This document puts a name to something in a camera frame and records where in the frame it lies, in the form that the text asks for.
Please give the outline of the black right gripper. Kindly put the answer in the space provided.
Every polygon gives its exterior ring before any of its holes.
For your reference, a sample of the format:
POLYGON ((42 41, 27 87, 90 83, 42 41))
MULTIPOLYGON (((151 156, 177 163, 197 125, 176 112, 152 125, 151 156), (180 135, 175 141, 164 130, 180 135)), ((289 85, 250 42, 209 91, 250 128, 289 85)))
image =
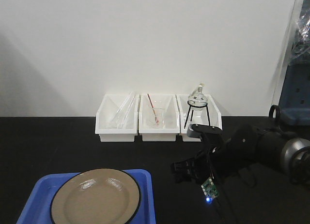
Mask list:
POLYGON ((201 136, 202 150, 192 158, 174 162, 170 165, 171 172, 182 172, 174 174, 174 182, 203 183, 208 177, 213 177, 224 182, 229 176, 224 160, 224 141, 221 129, 203 129, 199 131, 201 136))

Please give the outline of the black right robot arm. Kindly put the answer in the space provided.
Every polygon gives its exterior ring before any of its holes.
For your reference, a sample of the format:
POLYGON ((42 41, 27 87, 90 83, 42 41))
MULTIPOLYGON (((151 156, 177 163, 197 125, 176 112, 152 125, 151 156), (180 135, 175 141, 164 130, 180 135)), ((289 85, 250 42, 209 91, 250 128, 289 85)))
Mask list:
POLYGON ((283 173, 292 184, 310 183, 310 142, 294 132, 246 124, 224 141, 220 128, 194 123, 187 135, 200 139, 202 149, 194 157, 170 165, 177 183, 194 180, 202 184, 209 177, 224 180, 252 164, 283 173))

